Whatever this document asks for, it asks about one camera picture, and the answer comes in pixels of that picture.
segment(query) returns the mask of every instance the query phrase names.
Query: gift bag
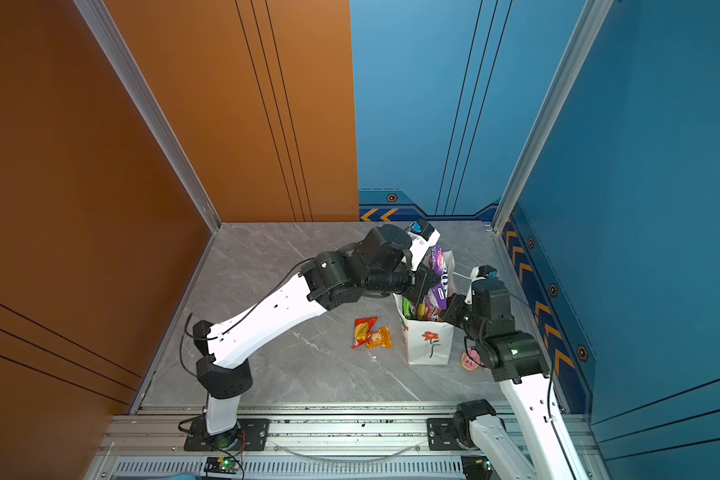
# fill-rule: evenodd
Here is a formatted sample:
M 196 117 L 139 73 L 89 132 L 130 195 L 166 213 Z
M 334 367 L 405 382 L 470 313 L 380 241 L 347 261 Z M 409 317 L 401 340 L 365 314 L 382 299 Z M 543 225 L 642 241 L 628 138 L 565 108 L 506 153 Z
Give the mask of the gift bag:
M 452 252 L 443 252 L 443 260 L 450 274 L 454 270 Z M 448 296 L 456 293 L 453 282 L 448 282 Z M 420 322 L 403 315 L 402 296 L 394 294 L 400 323 L 403 328 L 405 354 L 411 365 L 447 365 L 451 356 L 454 326 L 445 322 Z

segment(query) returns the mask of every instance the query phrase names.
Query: gray marble tabletop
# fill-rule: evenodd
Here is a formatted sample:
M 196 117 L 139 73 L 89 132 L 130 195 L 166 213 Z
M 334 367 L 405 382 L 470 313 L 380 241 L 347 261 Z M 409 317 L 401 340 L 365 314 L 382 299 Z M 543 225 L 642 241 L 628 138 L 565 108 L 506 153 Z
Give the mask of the gray marble tabletop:
M 221 322 L 267 294 L 299 260 L 361 240 L 374 223 L 224 224 L 174 329 L 146 391 L 142 407 L 194 407 L 205 404 L 206 392 L 179 364 L 181 342 L 185 364 L 194 370 L 200 353 L 181 327 L 192 321 Z M 497 252 L 481 222 L 434 222 L 439 244 L 452 250 L 451 275 L 464 292 L 473 266 L 499 267 Z M 356 318 L 377 316 L 375 329 L 388 326 L 394 348 L 353 350 Z M 405 358 L 402 329 L 393 299 L 363 298 L 305 321 L 284 332 L 250 357 L 254 386 L 241 403 L 323 402 L 462 402 L 504 399 L 488 371 L 461 367 L 463 334 L 454 332 L 451 358 L 443 366 L 412 366 Z

